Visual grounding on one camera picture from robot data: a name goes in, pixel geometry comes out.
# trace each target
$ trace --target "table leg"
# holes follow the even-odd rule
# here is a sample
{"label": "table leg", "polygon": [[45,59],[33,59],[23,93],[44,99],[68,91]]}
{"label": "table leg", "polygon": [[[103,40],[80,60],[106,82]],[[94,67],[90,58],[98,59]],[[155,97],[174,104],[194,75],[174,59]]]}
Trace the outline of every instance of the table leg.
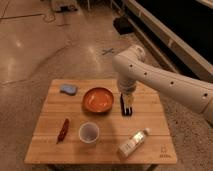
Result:
{"label": "table leg", "polygon": [[51,171],[61,171],[61,169],[59,169],[56,165],[54,164],[47,164],[47,167],[51,170]]}
{"label": "table leg", "polygon": [[153,170],[155,170],[155,168],[156,168],[157,166],[158,166],[157,164],[151,164],[151,165],[146,169],[146,171],[153,171]]}
{"label": "table leg", "polygon": [[90,11],[90,0],[87,0],[88,11]]}

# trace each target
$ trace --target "white cup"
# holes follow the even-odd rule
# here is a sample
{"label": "white cup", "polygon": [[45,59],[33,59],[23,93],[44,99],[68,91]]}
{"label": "white cup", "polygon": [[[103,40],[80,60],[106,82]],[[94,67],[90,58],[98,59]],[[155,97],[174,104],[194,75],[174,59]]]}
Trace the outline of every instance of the white cup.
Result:
{"label": "white cup", "polygon": [[94,144],[99,138],[99,128],[93,122],[86,122],[79,129],[79,138],[86,144]]}

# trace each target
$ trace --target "bottle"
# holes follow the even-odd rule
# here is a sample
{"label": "bottle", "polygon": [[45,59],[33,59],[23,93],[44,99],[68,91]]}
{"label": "bottle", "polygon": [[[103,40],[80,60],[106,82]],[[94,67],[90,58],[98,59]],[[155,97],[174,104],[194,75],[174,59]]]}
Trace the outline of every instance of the bottle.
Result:
{"label": "bottle", "polygon": [[126,140],[118,147],[118,152],[123,157],[125,158],[128,157],[145,141],[149,133],[150,133],[149,128],[145,128],[143,131],[138,131],[135,135],[130,137],[128,140]]}

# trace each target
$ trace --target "bottle cap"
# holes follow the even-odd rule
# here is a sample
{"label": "bottle cap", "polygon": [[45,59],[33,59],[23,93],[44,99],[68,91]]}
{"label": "bottle cap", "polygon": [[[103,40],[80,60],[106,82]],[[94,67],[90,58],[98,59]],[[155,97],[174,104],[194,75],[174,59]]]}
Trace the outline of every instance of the bottle cap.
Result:
{"label": "bottle cap", "polygon": [[150,134],[150,131],[151,131],[150,128],[145,128],[145,129],[143,130],[143,132],[144,132],[146,135],[149,135],[149,134]]}

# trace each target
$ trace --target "wooden table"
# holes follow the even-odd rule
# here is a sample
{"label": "wooden table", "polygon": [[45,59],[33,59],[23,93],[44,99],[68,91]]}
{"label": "wooden table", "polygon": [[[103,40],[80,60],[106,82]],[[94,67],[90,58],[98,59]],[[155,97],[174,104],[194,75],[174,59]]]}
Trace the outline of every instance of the wooden table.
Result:
{"label": "wooden table", "polygon": [[[63,83],[79,87],[75,96],[59,92]],[[109,89],[115,98],[107,115],[85,114],[81,107],[86,91],[93,87]],[[156,91],[138,83],[134,93],[133,115],[121,115],[120,93],[114,79],[53,80],[25,158],[28,164],[174,164],[177,162],[163,107]],[[65,118],[70,119],[64,142],[56,144]],[[96,146],[87,147],[78,137],[84,122],[92,121],[100,128]],[[120,143],[138,130],[151,128],[151,135],[128,159],[117,155]]]}

